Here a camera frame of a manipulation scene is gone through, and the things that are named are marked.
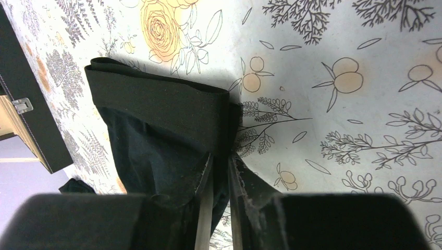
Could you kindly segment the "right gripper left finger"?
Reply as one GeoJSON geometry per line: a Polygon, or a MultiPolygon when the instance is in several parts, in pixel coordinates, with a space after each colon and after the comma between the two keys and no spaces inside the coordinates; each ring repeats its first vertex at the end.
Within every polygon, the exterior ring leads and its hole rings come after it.
{"type": "Polygon", "coordinates": [[[213,157],[170,194],[38,194],[17,210],[1,249],[198,249],[211,232],[213,157]]]}

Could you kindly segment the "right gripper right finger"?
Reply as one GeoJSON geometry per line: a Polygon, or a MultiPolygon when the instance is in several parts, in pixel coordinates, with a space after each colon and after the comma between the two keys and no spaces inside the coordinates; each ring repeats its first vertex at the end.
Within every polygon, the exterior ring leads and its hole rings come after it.
{"type": "Polygon", "coordinates": [[[237,154],[228,181],[234,249],[429,249],[393,196],[281,193],[237,154]]]}

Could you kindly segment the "black underwear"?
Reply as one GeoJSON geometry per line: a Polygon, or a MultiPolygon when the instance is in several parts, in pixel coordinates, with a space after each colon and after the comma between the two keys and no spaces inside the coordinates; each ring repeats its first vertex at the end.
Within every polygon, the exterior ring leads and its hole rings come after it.
{"type": "Polygon", "coordinates": [[[182,235],[196,221],[197,190],[214,171],[211,230],[229,201],[228,157],[241,108],[225,89],[135,70],[108,57],[84,68],[128,194],[143,194],[142,228],[182,235]]]}

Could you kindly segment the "black wooden compartment box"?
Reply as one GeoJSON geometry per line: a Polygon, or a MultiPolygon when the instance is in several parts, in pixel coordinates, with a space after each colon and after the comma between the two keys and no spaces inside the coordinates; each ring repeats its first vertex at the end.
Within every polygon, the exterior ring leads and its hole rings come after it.
{"type": "Polygon", "coordinates": [[[5,9],[1,8],[1,110],[49,173],[73,164],[73,159],[46,103],[5,9]]]}

